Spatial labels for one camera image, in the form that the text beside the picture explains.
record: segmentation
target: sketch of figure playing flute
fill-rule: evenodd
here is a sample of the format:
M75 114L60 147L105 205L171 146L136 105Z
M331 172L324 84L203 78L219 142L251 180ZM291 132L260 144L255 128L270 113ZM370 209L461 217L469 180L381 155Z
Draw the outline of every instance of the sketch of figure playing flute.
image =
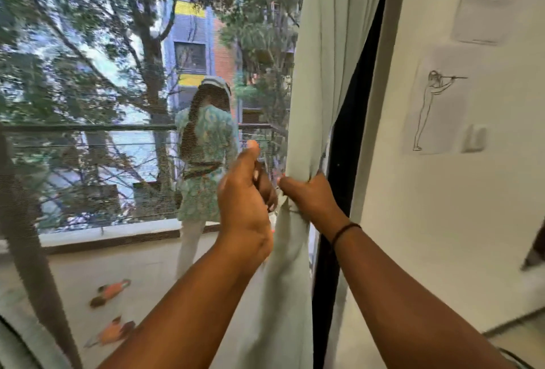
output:
M432 109L434 97L441 95L442 92L448 89L455 80L467 78L468 77L445 77L436 70L429 73L428 83L424 89L422 108L420 109L420 115L418 117L418 126L416 129L416 134L414 135L414 143L412 144L413 151L422 151L422 148L419 146L420 137L422 136L424 128L426 128L426 122L428 121L429 113Z

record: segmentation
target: left hand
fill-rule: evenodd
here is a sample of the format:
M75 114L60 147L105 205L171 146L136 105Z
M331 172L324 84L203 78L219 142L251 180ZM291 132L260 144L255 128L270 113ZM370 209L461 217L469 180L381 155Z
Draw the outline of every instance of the left hand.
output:
M273 249L268 212L276 207L277 197L258 156L257 143L240 153L218 186L217 201L221 215L218 243L227 243L237 255L251 256L260 264Z

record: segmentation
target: white pants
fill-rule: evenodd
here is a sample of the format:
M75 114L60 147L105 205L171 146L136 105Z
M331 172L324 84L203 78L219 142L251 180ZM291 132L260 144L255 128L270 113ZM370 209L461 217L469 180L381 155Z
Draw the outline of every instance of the white pants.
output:
M183 221L180 229L181 248L178 255L176 279L179 279L193 264L199 239L203 233L206 221Z

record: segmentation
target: bracelet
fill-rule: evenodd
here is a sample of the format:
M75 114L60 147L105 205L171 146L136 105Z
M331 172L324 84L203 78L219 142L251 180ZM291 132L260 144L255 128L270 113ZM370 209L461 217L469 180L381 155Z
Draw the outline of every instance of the bracelet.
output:
M350 229L352 227L357 227L360 230L363 230L361 228L361 226L359 224L357 224L357 223L350 223L350 224L345 225L343 228L341 228L339 231L337 231L337 234L335 235L335 237L333 237L333 240L331 241L331 249L332 250L335 250L335 244L339 240L339 237L342 236L346 230L348 230L348 229Z

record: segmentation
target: person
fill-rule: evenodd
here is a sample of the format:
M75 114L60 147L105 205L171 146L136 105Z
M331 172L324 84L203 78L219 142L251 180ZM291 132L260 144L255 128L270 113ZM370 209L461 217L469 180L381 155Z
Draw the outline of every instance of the person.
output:
M256 146L244 150L220 182L215 244L100 369L209 367L250 278L273 248L267 210L272 185L258 172L258 155ZM351 225L323 174L306 183L283 177L280 188L333 242L388 369L513 369L487 339Z
M422 108L420 108L420 114L418 116L418 126L416 127L416 134L414 135L414 143L412 144L413 151L422 151L420 147L420 137L426 123L428 122L429 112L432 110L433 98L436 95L440 95L444 90L450 87L454 81L459 77L443 77L439 72L433 70L428 74L428 83L424 89L424 98L422 101Z
M216 189L238 153L238 127L230 114L230 89L221 77L205 77L191 106L178 112L178 155L184 162L180 181L181 248L176 277L193 264L207 221L220 221Z

